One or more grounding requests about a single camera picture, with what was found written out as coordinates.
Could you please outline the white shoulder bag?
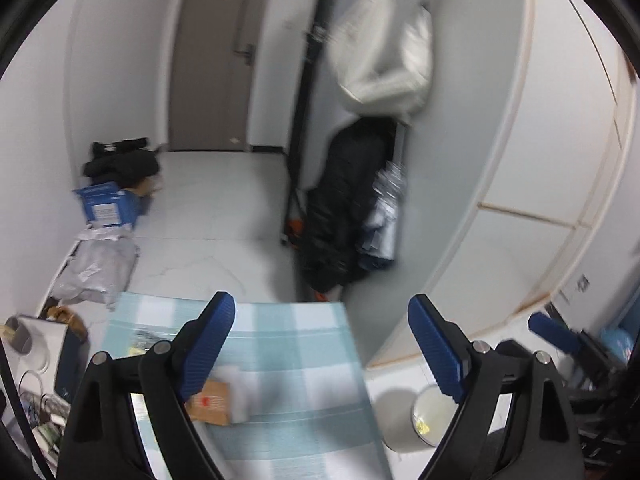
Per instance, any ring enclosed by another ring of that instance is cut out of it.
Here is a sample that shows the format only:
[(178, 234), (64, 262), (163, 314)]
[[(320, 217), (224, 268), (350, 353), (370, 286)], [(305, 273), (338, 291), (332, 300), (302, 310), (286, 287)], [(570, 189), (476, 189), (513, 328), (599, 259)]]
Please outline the white shoulder bag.
[(397, 0), (356, 0), (332, 27), (328, 59), (345, 110), (408, 120), (433, 76), (433, 22), (420, 2), (394, 29)]

